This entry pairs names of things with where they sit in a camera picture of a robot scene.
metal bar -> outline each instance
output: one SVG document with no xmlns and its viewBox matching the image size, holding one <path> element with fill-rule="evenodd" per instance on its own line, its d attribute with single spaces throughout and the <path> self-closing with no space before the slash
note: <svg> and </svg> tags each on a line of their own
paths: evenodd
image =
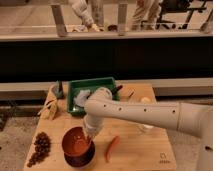
<svg viewBox="0 0 213 171">
<path fill-rule="evenodd" d="M 118 35 L 124 36 L 126 32 L 127 0 L 118 1 Z"/>
<path fill-rule="evenodd" d="M 60 5 L 51 5 L 53 17 L 56 24 L 57 34 L 59 37 L 67 36 L 67 29 L 64 24 L 64 18 L 61 11 Z"/>
<path fill-rule="evenodd" d="M 150 83 L 156 96 L 213 95 L 213 78 L 118 80 L 117 83 Z M 51 82 L 1 83 L 0 100 L 45 99 L 46 92 L 52 84 Z"/>
</svg>

green basket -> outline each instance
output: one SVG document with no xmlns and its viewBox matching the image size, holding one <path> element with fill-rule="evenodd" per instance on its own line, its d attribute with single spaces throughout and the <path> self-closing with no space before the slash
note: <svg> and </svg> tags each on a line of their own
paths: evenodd
<svg viewBox="0 0 213 171">
<path fill-rule="evenodd" d="M 86 80 L 69 81 L 68 97 L 67 97 L 67 112 L 72 116 L 83 116 L 86 114 L 83 107 L 73 104 L 73 99 L 76 97 L 80 90 L 90 90 L 92 93 L 99 87 L 106 87 L 110 90 L 116 87 L 113 77 L 95 78 Z M 113 100 L 119 100 L 118 94 L 113 96 Z"/>
</svg>

wooden cutting board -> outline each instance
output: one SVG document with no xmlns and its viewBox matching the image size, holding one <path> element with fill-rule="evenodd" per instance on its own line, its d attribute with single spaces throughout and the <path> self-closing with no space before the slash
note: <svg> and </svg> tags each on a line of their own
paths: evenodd
<svg viewBox="0 0 213 171">
<path fill-rule="evenodd" d="M 123 101 L 138 102 L 142 97 L 155 101 L 154 92 L 150 84 L 123 84 L 119 92 Z M 72 127 L 82 126 L 82 119 L 72 117 L 66 112 L 67 99 L 58 101 L 59 111 L 52 121 L 40 119 L 32 144 L 24 164 L 24 171 L 153 171 L 175 170 L 176 161 L 169 142 L 166 130 L 154 127 L 147 133 L 142 132 L 140 124 L 117 120 L 105 119 L 103 130 L 95 138 L 95 156 L 86 166 L 73 168 L 66 163 L 63 156 L 61 142 L 64 134 Z M 39 132 L 46 132 L 51 138 L 52 147 L 49 157 L 42 163 L 31 168 L 27 163 L 34 152 L 33 142 Z M 110 162 L 106 163 L 105 150 L 109 142 L 120 136 L 120 143 L 113 150 Z"/>
</svg>

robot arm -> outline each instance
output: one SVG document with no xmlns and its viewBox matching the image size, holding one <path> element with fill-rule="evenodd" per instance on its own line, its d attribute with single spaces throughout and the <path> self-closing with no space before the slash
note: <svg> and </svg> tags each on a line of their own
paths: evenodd
<svg viewBox="0 0 213 171">
<path fill-rule="evenodd" d="M 187 103 L 128 103 L 112 101 L 111 91 L 99 88 L 86 101 L 84 130 L 94 138 L 104 118 L 117 118 L 173 129 L 202 138 L 197 170 L 213 170 L 213 107 Z"/>
</svg>

wooden board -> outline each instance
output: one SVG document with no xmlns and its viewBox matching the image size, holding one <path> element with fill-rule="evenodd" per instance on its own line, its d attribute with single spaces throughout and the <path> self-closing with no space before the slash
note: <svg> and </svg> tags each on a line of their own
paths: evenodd
<svg viewBox="0 0 213 171">
<path fill-rule="evenodd" d="M 149 84 L 124 84 L 120 91 L 120 97 L 124 101 L 140 101 L 142 97 L 148 97 L 155 101 L 153 89 Z M 148 171 L 148 170 L 175 170 L 176 161 L 164 129 L 154 127 L 148 133 L 139 129 L 140 124 L 117 120 L 105 119 L 104 128 L 95 138 L 96 152 L 93 160 L 85 167 L 73 168 L 64 160 L 61 142 L 66 131 L 75 126 L 82 126 L 82 119 L 72 117 L 66 112 L 67 100 L 59 100 L 59 112 L 53 121 L 40 119 L 37 133 L 46 132 L 52 141 L 49 157 L 44 162 L 31 168 L 26 165 L 34 152 L 33 142 L 30 147 L 24 171 Z M 119 135 L 121 140 L 113 151 L 110 163 L 105 162 L 104 153 L 109 142 Z"/>
</svg>

